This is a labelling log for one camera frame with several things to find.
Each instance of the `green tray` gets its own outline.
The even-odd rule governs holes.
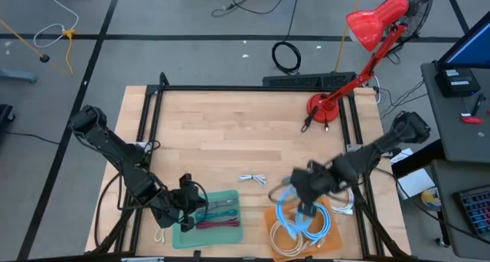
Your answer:
[[[193,228],[188,232],[181,232],[181,226],[174,224],[172,226],[171,245],[175,249],[182,249],[188,247],[207,246],[212,244],[236,244],[243,238],[243,223],[241,222],[240,215],[240,199],[238,198],[238,191],[227,190],[223,192],[211,192],[207,194],[207,199],[211,203],[213,201],[220,201],[229,198],[236,198],[238,201],[234,205],[215,208],[210,213],[219,213],[229,209],[237,209],[238,215],[236,216],[240,221],[239,227],[216,227],[208,228],[204,230],[198,230]],[[222,218],[212,218],[210,221],[226,221],[230,216]]]

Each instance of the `red lamp base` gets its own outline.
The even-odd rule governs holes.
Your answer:
[[[323,93],[317,93],[316,95],[312,96],[308,100],[306,111],[310,115],[313,108],[317,106],[318,110],[313,116],[313,119],[316,122],[325,123],[325,121],[327,121],[329,123],[338,116],[340,109],[338,108],[337,101],[325,101],[325,98],[322,97],[322,95]]]

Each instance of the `computer monitor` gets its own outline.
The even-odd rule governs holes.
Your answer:
[[[490,11],[437,63],[444,69],[490,68]]]

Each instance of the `orange tray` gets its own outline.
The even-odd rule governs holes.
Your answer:
[[[274,251],[274,249],[271,246],[270,253],[272,254],[272,257],[275,262],[301,259],[315,254],[324,254],[330,251],[336,251],[344,246],[342,243],[342,238],[340,236],[340,233],[338,232],[337,223],[335,222],[335,214],[332,211],[332,208],[330,207],[330,201],[326,197],[321,197],[318,199],[317,202],[321,203],[327,208],[331,219],[330,231],[328,232],[328,235],[325,238],[325,243],[321,247],[316,247],[315,245],[313,245],[295,257],[287,257],[278,254]],[[283,212],[288,219],[294,221],[294,217],[295,217],[294,211],[296,210],[297,206],[298,203],[291,203],[283,206]],[[277,221],[276,208],[275,207],[267,208],[263,214],[263,217],[264,220],[266,221],[267,237],[270,238],[270,229]],[[308,231],[312,233],[317,233],[320,232],[322,227],[323,227],[323,215],[320,211],[317,211],[316,216],[313,218],[312,225],[310,225],[310,227],[308,228]],[[278,248],[283,250],[290,250],[296,246],[296,241],[294,241],[289,236],[288,231],[285,228],[279,228],[279,230],[277,230],[275,243]]]

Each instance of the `red desk lamp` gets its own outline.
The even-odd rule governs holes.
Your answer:
[[[356,79],[330,95],[317,93],[309,99],[306,109],[310,116],[313,114],[315,121],[327,125],[334,120],[339,113],[338,100],[373,78],[374,67],[407,29],[406,25],[394,22],[407,13],[408,4],[408,0],[386,0],[373,11],[357,11],[347,15],[352,40],[360,42],[368,51],[374,50],[379,44],[388,25],[393,27]]]

